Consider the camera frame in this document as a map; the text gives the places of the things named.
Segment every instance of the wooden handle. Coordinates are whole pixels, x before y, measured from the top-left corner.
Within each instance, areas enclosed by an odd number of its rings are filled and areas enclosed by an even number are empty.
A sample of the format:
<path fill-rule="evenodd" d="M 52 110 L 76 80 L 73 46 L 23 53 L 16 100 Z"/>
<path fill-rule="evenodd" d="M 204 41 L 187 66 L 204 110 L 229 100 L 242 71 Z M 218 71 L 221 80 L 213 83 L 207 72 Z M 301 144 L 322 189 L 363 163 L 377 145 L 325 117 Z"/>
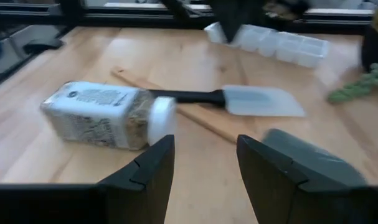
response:
<path fill-rule="evenodd" d="M 120 67 L 114 67 L 111 70 L 111 74 L 120 78 L 131 86 L 144 89 L 163 89 L 162 87 L 151 83 L 144 78 L 136 77 L 130 74 Z M 230 142 L 237 143 L 237 136 L 239 134 L 246 134 L 252 138 L 258 139 L 253 131 L 238 126 L 236 123 L 229 121 L 222 115 L 209 111 L 199 105 L 178 105 L 177 112 Z"/>

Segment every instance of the white spatula head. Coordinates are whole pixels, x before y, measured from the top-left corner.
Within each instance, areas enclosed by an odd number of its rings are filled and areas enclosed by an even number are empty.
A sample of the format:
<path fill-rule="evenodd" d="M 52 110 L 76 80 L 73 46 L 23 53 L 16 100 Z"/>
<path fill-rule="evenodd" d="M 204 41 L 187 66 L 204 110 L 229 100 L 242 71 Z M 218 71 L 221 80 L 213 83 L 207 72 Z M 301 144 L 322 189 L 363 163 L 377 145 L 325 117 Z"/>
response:
<path fill-rule="evenodd" d="M 295 98 L 279 88 L 225 85 L 226 110 L 248 116 L 305 116 Z"/>

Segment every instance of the black frame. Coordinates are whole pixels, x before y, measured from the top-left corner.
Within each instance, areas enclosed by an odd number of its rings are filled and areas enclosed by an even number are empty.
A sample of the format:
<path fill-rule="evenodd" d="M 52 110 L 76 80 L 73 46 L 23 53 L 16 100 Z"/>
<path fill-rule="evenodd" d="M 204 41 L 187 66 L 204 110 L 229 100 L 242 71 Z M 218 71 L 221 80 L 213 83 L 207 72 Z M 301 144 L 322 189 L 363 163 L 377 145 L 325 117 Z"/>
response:
<path fill-rule="evenodd" d="M 167 135 L 96 184 L 0 184 L 0 223 L 163 224 L 174 158 Z"/>
<path fill-rule="evenodd" d="M 60 4 L 0 3 L 0 22 L 98 27 L 144 27 L 203 29 L 216 21 L 210 9 L 197 10 L 201 16 L 175 19 L 167 9 L 133 7 L 85 7 L 79 0 Z M 286 28 L 287 32 L 361 35 L 372 15 L 307 13 Z"/>

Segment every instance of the white jar lid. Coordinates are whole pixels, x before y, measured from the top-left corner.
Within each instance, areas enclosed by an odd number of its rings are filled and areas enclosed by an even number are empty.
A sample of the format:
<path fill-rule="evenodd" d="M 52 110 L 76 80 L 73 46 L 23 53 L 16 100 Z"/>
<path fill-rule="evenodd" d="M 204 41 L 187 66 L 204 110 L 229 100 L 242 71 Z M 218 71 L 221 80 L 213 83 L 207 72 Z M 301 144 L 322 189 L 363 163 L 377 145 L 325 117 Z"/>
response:
<path fill-rule="evenodd" d="M 176 102 L 175 98 L 157 97 L 151 105 L 147 127 L 148 143 L 156 144 L 165 135 L 175 134 Z"/>

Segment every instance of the plastic jar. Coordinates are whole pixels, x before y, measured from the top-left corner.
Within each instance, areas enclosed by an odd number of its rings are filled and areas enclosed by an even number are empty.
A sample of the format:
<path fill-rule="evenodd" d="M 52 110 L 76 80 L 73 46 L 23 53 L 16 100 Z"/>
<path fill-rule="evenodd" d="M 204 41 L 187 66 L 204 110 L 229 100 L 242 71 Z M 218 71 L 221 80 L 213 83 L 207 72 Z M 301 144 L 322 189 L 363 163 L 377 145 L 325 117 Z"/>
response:
<path fill-rule="evenodd" d="M 142 149 L 176 124 L 174 98 L 130 86 L 68 82 L 40 107 L 60 137 L 98 146 Z"/>

